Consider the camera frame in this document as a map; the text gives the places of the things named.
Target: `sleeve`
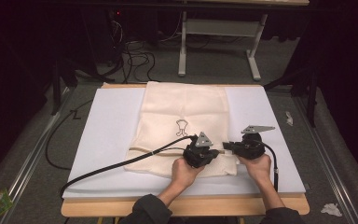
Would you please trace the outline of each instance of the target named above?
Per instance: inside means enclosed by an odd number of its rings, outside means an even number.
[[[269,209],[260,224],[305,224],[300,214],[293,209],[280,207]]]
[[[148,194],[136,201],[132,213],[119,224],[166,224],[171,215],[172,211],[158,197]]]

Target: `white desk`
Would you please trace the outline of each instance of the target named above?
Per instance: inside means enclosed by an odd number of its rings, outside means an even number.
[[[300,210],[302,214],[308,213],[304,186],[264,89],[261,86],[247,86],[226,87],[226,90],[230,107],[230,140],[240,141],[241,131],[249,124],[276,127],[273,131],[262,133],[262,137],[277,154],[279,193],[289,207]],[[69,179],[124,160],[136,133],[144,92],[145,88],[97,90]],[[237,176],[198,178],[191,188],[175,200],[173,208],[170,207],[174,215],[205,215],[205,211],[192,207],[196,206],[196,199],[199,203],[206,203],[203,200],[207,200],[210,205],[219,203],[219,200],[232,203],[220,212],[211,214],[210,211],[207,213],[210,216],[264,213],[262,201],[257,196],[258,188],[244,166],[239,165],[238,173]],[[70,186],[63,194],[65,201],[62,213],[68,217],[126,216],[137,198],[148,193],[158,194],[169,182],[169,178],[128,172],[120,167]]]
[[[219,2],[237,4],[258,4],[276,6],[307,6],[309,0],[185,0],[186,2]],[[186,35],[230,35],[230,36],[249,36],[254,39],[250,49],[246,49],[246,57],[251,68],[252,76],[255,81],[261,79],[260,73],[255,62],[255,52],[266,25],[267,14],[261,16],[260,21],[217,21],[217,20],[195,20],[188,19],[187,13],[182,14],[182,44],[179,54],[179,77],[186,75]]]

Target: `fabric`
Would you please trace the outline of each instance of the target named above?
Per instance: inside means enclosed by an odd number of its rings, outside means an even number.
[[[148,82],[141,106],[137,133],[128,150],[126,160],[144,155],[184,136],[204,132],[213,142],[211,149],[224,152],[228,141],[228,102],[223,87],[181,83]],[[172,163],[183,155],[191,143],[186,139],[157,155],[125,166],[126,170],[169,177]],[[236,157],[219,154],[205,167],[199,177],[236,175]]]
[[[139,199],[132,213],[120,220],[119,224],[166,224],[172,211],[156,196],[148,194]],[[281,207],[269,209],[260,224],[305,224],[296,210]]]

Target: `small white object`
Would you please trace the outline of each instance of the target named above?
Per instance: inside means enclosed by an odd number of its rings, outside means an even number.
[[[339,212],[337,208],[337,204],[333,203],[327,203],[324,205],[324,208],[322,209],[321,213],[327,213],[329,215],[333,215],[336,217],[342,217],[341,212]]]
[[[290,126],[293,126],[293,118],[289,111],[286,111],[287,120],[286,123]]]

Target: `desk leg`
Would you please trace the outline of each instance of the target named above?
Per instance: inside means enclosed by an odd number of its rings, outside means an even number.
[[[186,75],[186,14],[187,13],[184,11],[182,15],[182,45],[179,55],[179,77],[184,77]]]
[[[263,14],[261,17],[260,24],[257,27],[255,33],[255,41],[251,50],[246,50],[246,56],[248,58],[249,66],[251,67],[252,76],[254,81],[261,79],[260,73],[258,72],[257,64],[255,63],[255,51],[257,50],[258,43],[260,42],[261,35],[263,34],[264,26],[266,25],[267,14]]]

